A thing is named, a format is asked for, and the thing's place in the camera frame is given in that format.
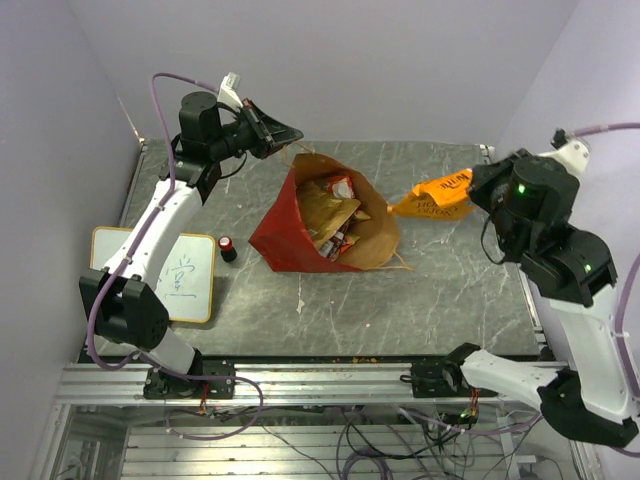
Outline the red Doritos chip bag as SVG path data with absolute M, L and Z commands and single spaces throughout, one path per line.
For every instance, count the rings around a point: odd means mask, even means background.
M 338 199 L 355 199 L 352 179 L 348 175 L 328 176 L 319 181 L 320 187 Z

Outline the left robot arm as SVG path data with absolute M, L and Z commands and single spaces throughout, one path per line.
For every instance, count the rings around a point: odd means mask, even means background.
M 173 332 L 155 293 L 164 263 L 222 179 L 223 161 L 245 154 L 265 159 L 303 133 L 249 99 L 229 106 L 204 91 L 182 98 L 178 118 L 180 132 L 168 143 L 167 167 L 146 210 L 104 266 L 80 277 L 79 289 L 87 314 L 87 351 L 95 364 L 117 368 L 97 354 L 95 339 L 101 337 L 129 347 L 132 357 L 169 375 L 168 384 L 178 395 L 192 397 L 204 383 L 201 355 Z

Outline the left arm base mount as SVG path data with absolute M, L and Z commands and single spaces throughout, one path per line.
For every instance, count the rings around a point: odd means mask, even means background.
M 235 390 L 236 371 L 226 361 L 205 360 L 202 373 L 217 380 L 185 380 L 150 369 L 143 388 L 147 400 L 231 399 Z

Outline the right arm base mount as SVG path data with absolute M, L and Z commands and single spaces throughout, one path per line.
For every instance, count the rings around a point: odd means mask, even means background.
M 414 398 L 470 397 L 472 386 L 462 372 L 467 358 L 481 347 L 464 343 L 448 354 L 402 355 L 397 358 L 410 364 L 399 380 L 411 386 Z

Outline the orange snack pouch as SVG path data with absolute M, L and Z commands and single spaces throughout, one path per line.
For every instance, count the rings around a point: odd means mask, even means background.
M 400 217 L 459 221 L 475 208 L 468 195 L 472 176 L 472 170 L 466 168 L 421 182 L 402 201 L 388 205 L 387 212 Z

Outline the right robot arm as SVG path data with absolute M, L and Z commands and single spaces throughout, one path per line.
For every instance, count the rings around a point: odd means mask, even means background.
M 611 251 L 569 222 L 579 188 L 567 159 L 520 150 L 474 166 L 467 189 L 495 227 L 503 262 L 518 265 L 555 310 L 573 367 L 534 367 L 464 343 L 447 355 L 440 380 L 455 396 L 471 388 L 506 394 L 567 439 L 622 450 L 639 434 L 639 405 L 617 345 Z

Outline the red brown paper bag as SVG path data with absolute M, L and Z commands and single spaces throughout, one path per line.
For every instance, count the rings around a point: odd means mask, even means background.
M 411 270 L 399 242 L 386 200 L 366 177 L 307 147 L 249 239 L 272 271 L 295 273 Z

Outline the brown snack pouch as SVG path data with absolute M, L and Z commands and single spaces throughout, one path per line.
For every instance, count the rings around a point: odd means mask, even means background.
M 296 190 L 301 220 L 316 249 L 324 244 L 359 208 L 357 199 L 338 199 L 309 181 Z

